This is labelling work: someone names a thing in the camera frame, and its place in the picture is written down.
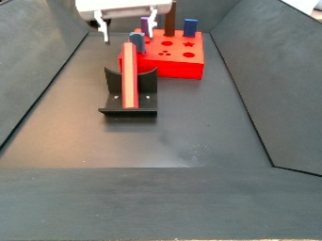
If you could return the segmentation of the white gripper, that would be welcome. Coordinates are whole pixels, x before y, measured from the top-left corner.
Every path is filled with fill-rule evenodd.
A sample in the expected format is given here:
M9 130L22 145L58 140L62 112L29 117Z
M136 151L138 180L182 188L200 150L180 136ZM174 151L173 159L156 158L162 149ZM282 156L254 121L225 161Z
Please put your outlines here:
M85 20L97 19L103 40L110 42L110 19L149 17L149 38L154 39L157 16L166 14L173 7L173 0L75 0L75 7Z

